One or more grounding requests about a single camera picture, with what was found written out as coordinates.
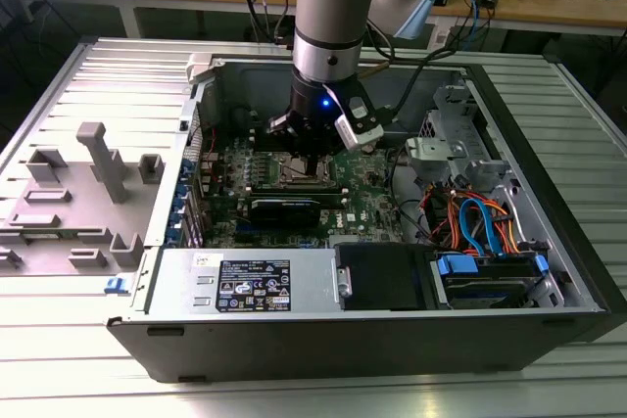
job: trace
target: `yellow wire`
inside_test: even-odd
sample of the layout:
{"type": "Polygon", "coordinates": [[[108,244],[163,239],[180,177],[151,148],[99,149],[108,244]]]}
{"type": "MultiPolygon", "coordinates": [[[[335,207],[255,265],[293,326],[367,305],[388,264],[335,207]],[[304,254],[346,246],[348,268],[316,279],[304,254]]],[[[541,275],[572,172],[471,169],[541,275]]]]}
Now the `yellow wire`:
{"type": "Polygon", "coordinates": [[[511,223],[511,221],[509,222],[509,239],[511,240],[511,246],[513,247],[513,250],[519,254],[520,250],[518,249],[518,246],[516,246],[516,241],[513,238],[513,224],[511,223]]]}

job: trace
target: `white label sticker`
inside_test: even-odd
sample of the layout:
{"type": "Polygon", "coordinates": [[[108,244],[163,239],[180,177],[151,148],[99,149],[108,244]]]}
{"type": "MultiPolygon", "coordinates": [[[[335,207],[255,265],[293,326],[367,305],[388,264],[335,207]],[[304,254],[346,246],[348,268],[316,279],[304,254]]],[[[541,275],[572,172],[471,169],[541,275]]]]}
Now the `white label sticker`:
{"type": "Polygon", "coordinates": [[[194,266],[215,266],[218,267],[224,259],[224,254],[194,254],[194,266]]]}

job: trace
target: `wire bundle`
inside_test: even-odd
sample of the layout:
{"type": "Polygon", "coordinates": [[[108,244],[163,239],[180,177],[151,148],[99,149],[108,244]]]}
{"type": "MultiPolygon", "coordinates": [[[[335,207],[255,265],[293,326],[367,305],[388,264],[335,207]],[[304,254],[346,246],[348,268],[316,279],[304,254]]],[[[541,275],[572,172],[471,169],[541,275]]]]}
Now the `wire bundle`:
{"type": "MultiPolygon", "coordinates": [[[[495,200],[488,199],[483,195],[466,190],[455,190],[451,188],[436,188],[431,186],[425,193],[420,207],[425,208],[427,202],[431,198],[444,198],[447,200],[447,218],[444,219],[433,231],[429,234],[429,239],[432,243],[439,246],[447,247],[453,251],[463,251],[465,254],[478,256],[479,253],[476,249],[472,248],[469,244],[467,247],[465,241],[462,239],[459,227],[459,208],[461,204],[468,199],[479,200],[487,208],[496,213],[497,216],[504,216],[506,220],[493,221],[494,227],[501,237],[503,242],[503,248],[506,254],[519,254],[520,250],[513,236],[513,216],[510,216],[506,209],[502,208],[495,200]],[[450,228],[450,234],[446,237],[438,237],[438,234],[442,232],[442,229],[446,226],[450,228]]],[[[471,207],[471,209],[479,210],[478,207],[471,207]]],[[[473,230],[473,237],[481,232],[480,224],[483,219],[480,219],[475,225],[473,230]]]]}

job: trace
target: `metal bracket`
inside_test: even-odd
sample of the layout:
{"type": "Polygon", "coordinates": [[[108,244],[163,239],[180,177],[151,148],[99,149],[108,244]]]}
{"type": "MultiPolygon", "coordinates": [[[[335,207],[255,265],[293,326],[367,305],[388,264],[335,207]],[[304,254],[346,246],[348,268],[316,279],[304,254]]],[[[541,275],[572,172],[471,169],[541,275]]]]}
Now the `metal bracket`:
{"type": "Polygon", "coordinates": [[[348,266],[340,266],[337,268],[337,291],[343,299],[349,298],[353,295],[351,270],[348,266]]]}
{"type": "Polygon", "coordinates": [[[207,80],[214,76],[214,68],[224,66],[224,61],[214,61],[214,56],[211,53],[194,53],[189,56],[187,66],[185,66],[185,73],[187,74],[187,81],[195,85],[207,80]]]}

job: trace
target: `black plastic cover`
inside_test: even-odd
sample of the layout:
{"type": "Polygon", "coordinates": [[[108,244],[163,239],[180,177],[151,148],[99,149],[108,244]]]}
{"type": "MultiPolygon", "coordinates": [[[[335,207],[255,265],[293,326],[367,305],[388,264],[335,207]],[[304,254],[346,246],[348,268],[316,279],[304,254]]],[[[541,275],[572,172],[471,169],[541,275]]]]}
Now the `black plastic cover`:
{"type": "Polygon", "coordinates": [[[350,271],[353,294],[345,310],[435,309],[428,247],[411,244],[339,244],[338,266],[350,271]]]}

